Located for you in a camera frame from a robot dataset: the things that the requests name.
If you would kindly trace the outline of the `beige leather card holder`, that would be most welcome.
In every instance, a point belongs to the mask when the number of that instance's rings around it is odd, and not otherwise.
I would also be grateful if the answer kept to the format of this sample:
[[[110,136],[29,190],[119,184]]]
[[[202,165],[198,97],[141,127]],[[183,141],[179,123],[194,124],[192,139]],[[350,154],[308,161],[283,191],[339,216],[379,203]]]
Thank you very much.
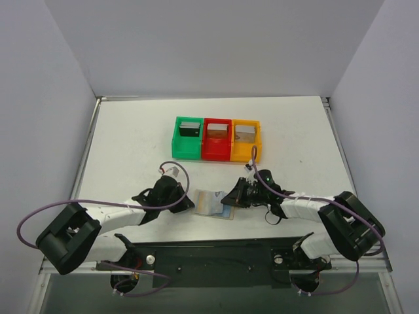
[[[234,208],[221,203],[227,194],[223,191],[196,190],[194,193],[194,214],[209,217],[232,220]]]

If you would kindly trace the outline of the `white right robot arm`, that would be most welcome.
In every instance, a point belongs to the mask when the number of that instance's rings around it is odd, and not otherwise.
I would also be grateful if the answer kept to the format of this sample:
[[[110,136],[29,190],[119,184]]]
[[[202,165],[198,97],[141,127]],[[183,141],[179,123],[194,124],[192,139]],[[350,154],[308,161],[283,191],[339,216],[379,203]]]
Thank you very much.
[[[240,177],[235,187],[221,200],[233,207],[265,206],[279,220],[301,219],[320,223],[325,232],[300,238],[293,247],[294,263],[306,268],[316,259],[334,254],[357,261],[363,256],[382,252],[384,246],[370,253],[385,236],[383,225],[351,192],[337,196],[317,197],[283,190],[271,175]]]

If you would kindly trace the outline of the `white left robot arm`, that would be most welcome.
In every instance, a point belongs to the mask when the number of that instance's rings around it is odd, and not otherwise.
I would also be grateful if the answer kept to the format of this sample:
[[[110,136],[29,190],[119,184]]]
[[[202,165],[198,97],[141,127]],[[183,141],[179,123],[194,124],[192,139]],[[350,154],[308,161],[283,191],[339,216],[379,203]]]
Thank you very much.
[[[171,213],[192,209],[194,203],[176,179],[163,175],[152,188],[141,191],[132,201],[146,206],[136,209],[99,206],[85,208],[78,202],[66,205],[58,216],[41,232],[35,244],[56,268],[66,275],[84,262],[106,260],[125,270],[135,260],[129,244],[117,236],[106,235],[125,226],[140,226],[158,218],[163,206]]]

